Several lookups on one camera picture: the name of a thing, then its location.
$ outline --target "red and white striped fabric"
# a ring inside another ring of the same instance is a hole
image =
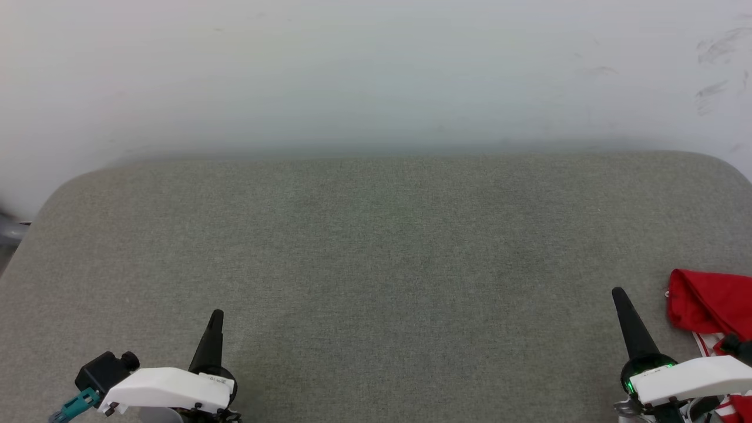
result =
[[[669,319],[692,331],[703,357],[723,354],[730,332],[752,339],[752,278],[675,269],[669,278]],[[723,423],[752,423],[752,391],[727,395],[715,409]]]

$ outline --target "white wall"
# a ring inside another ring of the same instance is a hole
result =
[[[649,148],[750,177],[748,69],[745,0],[5,0],[0,207],[171,157]]]

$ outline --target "gray table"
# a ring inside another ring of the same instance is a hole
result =
[[[682,153],[95,172],[0,279],[3,421],[45,421],[106,350],[186,368],[215,308],[249,422],[615,421],[611,288],[696,356],[669,273],[752,274],[750,210],[737,171]]]

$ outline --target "teal connector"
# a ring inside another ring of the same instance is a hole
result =
[[[65,403],[60,411],[51,415],[47,423],[68,423],[74,417],[88,410],[99,402],[99,396],[91,388],[79,392],[75,398]]]

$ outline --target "red cloth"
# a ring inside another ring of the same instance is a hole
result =
[[[674,269],[669,277],[669,319],[692,332],[733,332],[742,341],[752,339],[752,278]],[[713,350],[723,354],[719,344]],[[752,423],[752,396],[729,399],[726,406],[735,412],[721,411],[723,404],[717,409],[724,423]]]

